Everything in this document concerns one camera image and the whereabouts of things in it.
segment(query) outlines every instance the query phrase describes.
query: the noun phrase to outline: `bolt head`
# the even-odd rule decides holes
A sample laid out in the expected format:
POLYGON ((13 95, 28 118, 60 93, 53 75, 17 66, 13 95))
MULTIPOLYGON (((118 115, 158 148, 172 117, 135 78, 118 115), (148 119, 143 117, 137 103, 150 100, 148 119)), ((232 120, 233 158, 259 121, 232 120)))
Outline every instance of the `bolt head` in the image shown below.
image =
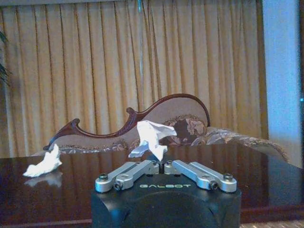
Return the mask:
POLYGON ((113 187, 116 191, 120 191, 123 188, 123 184, 120 181, 117 181, 114 183, 113 187))
POLYGON ((226 181, 232 181, 233 176, 232 176, 232 174, 230 174, 230 173, 225 173, 225 174, 223 175, 223 178, 224 178, 224 180, 226 180, 226 181))
POLYGON ((106 173, 100 174, 100 175, 99 175, 99 179, 101 179, 101 180, 103 180, 103 181, 107 180, 107 179, 108 179, 108 174, 106 174, 106 173))
POLYGON ((215 190, 215 189, 217 189, 218 188, 218 183, 216 182, 216 181, 210 181, 210 183, 209 183, 209 188, 210 189, 212 189, 212 190, 215 190))

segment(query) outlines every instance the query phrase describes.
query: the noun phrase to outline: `gold curtain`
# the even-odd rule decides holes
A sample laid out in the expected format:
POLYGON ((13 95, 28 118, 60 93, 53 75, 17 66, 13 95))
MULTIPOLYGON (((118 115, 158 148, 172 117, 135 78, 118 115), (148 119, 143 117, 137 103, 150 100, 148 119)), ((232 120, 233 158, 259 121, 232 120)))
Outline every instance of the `gold curtain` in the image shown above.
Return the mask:
POLYGON ((141 13, 136 1, 0 9, 11 72, 0 90, 0 157, 41 151, 73 118, 115 132, 127 107, 174 93, 201 99, 212 126, 266 135, 256 1, 142 3, 141 13))

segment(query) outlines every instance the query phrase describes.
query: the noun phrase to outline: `crumpled tissue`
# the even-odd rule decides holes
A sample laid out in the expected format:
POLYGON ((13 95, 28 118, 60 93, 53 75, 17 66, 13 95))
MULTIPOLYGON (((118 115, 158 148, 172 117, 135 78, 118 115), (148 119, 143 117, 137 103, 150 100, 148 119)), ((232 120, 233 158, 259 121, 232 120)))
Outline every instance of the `crumpled tissue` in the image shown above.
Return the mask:
POLYGON ((43 160, 37 165, 29 165, 27 171, 23 174, 26 177, 38 177, 44 173, 48 173, 56 169, 62 162, 59 160, 60 151, 55 144, 51 153, 46 152, 43 160))
POLYGON ((162 161, 163 154, 167 152, 168 147, 159 145, 159 140, 166 136, 177 135, 174 127, 149 120, 139 121, 137 123, 137 131, 140 143, 138 147, 131 151, 129 158, 141 157, 145 151, 150 150, 159 161, 162 161))

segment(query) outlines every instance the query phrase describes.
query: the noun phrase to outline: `wooden table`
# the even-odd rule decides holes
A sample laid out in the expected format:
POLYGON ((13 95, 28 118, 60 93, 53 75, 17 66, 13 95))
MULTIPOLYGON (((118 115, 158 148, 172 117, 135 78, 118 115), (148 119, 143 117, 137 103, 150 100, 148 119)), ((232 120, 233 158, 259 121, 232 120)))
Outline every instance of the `wooden table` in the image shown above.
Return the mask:
MULTIPOLYGON (((167 154, 232 173, 242 190, 241 223, 304 219, 304 172, 295 166, 239 144, 171 147, 167 154)), ((139 161, 128 159, 128 152, 60 159, 56 171, 35 179, 22 174, 42 157, 0 159, 0 226, 90 227, 95 179, 126 161, 139 161)))

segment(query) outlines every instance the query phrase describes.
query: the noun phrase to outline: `wall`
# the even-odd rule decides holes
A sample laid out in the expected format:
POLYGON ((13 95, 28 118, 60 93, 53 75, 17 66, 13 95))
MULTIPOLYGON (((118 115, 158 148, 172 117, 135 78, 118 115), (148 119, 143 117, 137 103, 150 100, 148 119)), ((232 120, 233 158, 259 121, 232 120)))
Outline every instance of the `wall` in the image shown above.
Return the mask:
POLYGON ((298 0, 263 0, 269 139, 302 166, 298 0))

